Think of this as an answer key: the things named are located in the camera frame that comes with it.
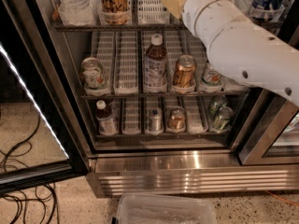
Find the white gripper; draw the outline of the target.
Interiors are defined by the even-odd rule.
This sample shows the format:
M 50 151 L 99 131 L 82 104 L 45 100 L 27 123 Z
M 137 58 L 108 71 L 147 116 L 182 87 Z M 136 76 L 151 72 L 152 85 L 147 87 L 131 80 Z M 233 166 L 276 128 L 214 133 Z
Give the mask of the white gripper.
M 198 34 L 195 32 L 195 24 L 204 11 L 209 5 L 216 3 L 221 0 L 160 0 L 163 6 L 173 15 L 176 19 L 182 20 L 187 29 L 192 33 L 193 36 L 197 37 Z

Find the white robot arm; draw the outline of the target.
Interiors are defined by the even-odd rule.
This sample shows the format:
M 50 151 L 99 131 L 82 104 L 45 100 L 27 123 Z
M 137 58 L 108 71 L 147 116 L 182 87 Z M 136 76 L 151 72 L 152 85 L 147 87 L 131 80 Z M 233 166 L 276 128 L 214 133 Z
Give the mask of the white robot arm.
M 160 0 L 206 47 L 212 67 L 299 105 L 299 50 L 254 24 L 234 0 Z

